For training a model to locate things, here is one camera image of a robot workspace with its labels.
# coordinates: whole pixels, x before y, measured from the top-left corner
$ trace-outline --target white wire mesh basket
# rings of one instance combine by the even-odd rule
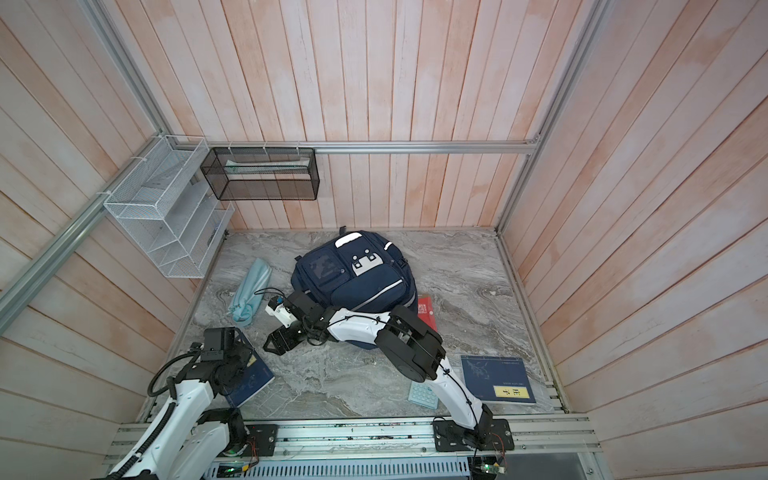
[[[192,183],[207,152],[205,140],[174,150],[162,137],[104,202],[165,276],[202,278],[234,213],[206,181]]]

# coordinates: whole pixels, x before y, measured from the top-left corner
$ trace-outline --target wood plank wallpaper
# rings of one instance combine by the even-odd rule
[[[104,0],[173,132],[212,141],[532,138],[593,3]],[[317,201],[233,225],[496,225],[522,160],[321,155]]]
[[[0,85],[1,290],[154,129],[77,2],[0,2]],[[193,293],[103,220],[0,338],[5,476],[102,476]]]
[[[618,2],[504,237],[616,478],[765,478],[768,2]]]

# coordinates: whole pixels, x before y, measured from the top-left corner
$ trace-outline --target navy blue backpack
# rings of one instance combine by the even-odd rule
[[[293,289],[324,307],[381,313],[403,305],[417,313],[416,282],[400,249],[378,233],[346,233],[346,228],[339,233],[296,258]]]

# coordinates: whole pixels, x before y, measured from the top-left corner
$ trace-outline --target black wire mesh basket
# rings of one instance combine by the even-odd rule
[[[312,148],[215,147],[200,169],[219,200],[317,200]]]

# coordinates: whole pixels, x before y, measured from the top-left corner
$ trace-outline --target dark blue book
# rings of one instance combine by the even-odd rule
[[[243,380],[237,388],[225,396],[227,402],[233,407],[242,406],[275,379],[275,375],[272,374],[270,367],[266,366],[264,360],[256,353],[256,349],[253,348],[253,345],[251,345],[242,331],[240,331],[240,338],[250,347],[251,357],[243,373]]]
[[[523,359],[462,355],[464,383],[483,402],[536,403]]]

